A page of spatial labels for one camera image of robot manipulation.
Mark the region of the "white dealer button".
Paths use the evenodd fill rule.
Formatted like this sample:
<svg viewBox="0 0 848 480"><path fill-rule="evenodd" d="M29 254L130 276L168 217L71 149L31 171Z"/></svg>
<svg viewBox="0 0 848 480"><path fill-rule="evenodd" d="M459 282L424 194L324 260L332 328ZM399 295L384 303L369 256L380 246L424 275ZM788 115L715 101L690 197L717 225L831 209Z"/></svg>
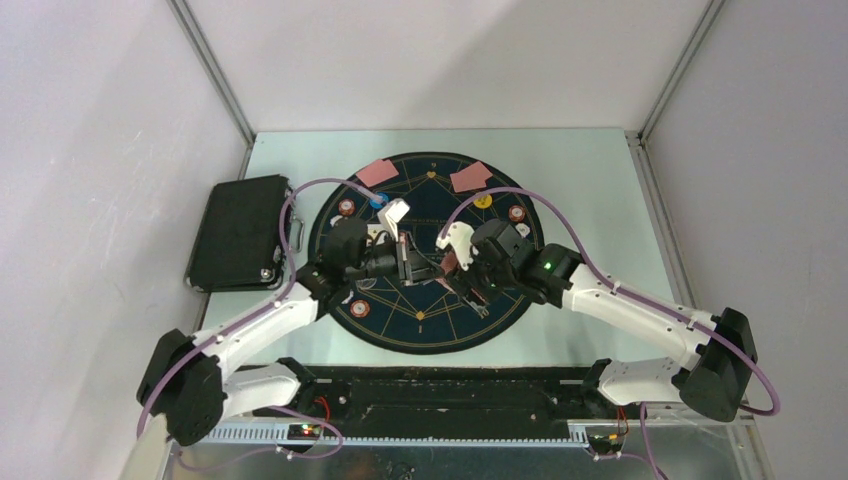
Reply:
<svg viewBox="0 0 848 480"><path fill-rule="evenodd" d="M516 224L515 228L519 232L519 234L524 238L526 238L531 233L530 227L524 223Z"/></svg>

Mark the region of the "red poker chip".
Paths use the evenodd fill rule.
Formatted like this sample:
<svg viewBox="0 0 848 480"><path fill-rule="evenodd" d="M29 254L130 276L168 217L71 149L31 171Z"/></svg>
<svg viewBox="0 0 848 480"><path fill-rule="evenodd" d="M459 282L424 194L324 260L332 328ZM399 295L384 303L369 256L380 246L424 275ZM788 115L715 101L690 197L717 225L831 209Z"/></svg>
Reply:
<svg viewBox="0 0 848 480"><path fill-rule="evenodd" d="M342 199L338 203L338 211L344 217L352 216L356 212L356 203L351 199Z"/></svg>
<svg viewBox="0 0 848 480"><path fill-rule="evenodd" d="M370 304L365 300L355 300L350 304L350 313L357 319L367 317L370 310Z"/></svg>
<svg viewBox="0 0 848 480"><path fill-rule="evenodd" d="M521 205L512 205L508 211L508 218L515 223L521 223L527 216L526 209Z"/></svg>

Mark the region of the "red playing card deck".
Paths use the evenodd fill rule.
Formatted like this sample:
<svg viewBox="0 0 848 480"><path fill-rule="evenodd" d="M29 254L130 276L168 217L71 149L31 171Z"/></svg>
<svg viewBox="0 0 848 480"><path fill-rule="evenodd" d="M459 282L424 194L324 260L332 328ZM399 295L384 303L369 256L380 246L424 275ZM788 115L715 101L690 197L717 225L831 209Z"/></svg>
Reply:
<svg viewBox="0 0 848 480"><path fill-rule="evenodd" d="M444 276L455 271L457 266L458 260L453 252L446 254L440 261L440 267L442 268Z"/></svg>

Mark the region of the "blue small blind button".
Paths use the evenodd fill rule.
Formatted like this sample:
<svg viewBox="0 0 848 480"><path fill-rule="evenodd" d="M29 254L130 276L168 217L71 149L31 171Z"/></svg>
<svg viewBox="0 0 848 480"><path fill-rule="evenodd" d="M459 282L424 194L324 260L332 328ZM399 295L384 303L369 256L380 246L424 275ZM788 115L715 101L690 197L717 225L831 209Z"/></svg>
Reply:
<svg viewBox="0 0 848 480"><path fill-rule="evenodd" d="M384 208L390 200L391 198L386 193L378 192L375 197L372 197L369 200L369 205L375 210L380 210Z"/></svg>

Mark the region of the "yellow big blind button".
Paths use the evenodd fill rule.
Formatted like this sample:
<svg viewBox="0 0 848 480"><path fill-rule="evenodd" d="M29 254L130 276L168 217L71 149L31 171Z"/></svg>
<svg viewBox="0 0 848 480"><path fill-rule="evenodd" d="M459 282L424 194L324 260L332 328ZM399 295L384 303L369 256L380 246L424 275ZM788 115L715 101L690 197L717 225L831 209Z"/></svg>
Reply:
<svg viewBox="0 0 848 480"><path fill-rule="evenodd" d="M493 204L493 196L491 194L479 196L473 200L472 204L480 210L488 209Z"/></svg>

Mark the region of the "single red playing card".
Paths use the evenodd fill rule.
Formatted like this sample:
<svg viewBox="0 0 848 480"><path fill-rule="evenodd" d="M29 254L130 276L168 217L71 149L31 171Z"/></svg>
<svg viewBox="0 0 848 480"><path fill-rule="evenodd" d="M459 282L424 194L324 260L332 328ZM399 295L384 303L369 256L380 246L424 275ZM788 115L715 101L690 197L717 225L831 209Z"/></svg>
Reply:
<svg viewBox="0 0 848 480"><path fill-rule="evenodd" d="M366 187L376 186L384 181L395 178L399 171L389 159L377 159L361 168L355 176Z"/></svg>

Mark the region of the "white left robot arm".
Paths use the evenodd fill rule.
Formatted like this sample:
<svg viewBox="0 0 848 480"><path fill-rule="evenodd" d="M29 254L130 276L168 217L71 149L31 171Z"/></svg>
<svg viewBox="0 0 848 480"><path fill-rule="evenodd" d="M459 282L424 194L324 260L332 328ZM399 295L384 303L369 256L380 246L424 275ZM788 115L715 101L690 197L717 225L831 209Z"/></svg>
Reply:
<svg viewBox="0 0 848 480"><path fill-rule="evenodd" d="M441 271L406 233L374 240L360 220L343 220L318 256L286 285L242 317L186 335L162 335L142 376L136 398L143 408L137 431L150 417L163 418L166 437L190 446L218 424L267 406L304 416L316 403L297 362L247 370L254 355L282 337L324 317L347 300L356 282L390 278L412 285Z"/></svg>

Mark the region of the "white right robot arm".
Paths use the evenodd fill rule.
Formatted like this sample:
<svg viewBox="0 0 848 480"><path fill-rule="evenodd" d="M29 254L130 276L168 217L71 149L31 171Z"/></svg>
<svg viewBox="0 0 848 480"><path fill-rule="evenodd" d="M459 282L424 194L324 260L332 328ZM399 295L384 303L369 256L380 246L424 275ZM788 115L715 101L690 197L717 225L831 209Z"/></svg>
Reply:
<svg viewBox="0 0 848 480"><path fill-rule="evenodd" d="M606 418L619 407L682 403L718 422L735 419L756 364L747 317L719 315L658 300L594 272L577 251L536 246L510 222L478 228L454 222L436 246L456 262L445 281L482 310L507 290L531 302L591 316L658 347L661 357L596 361L581 385L585 411Z"/></svg>

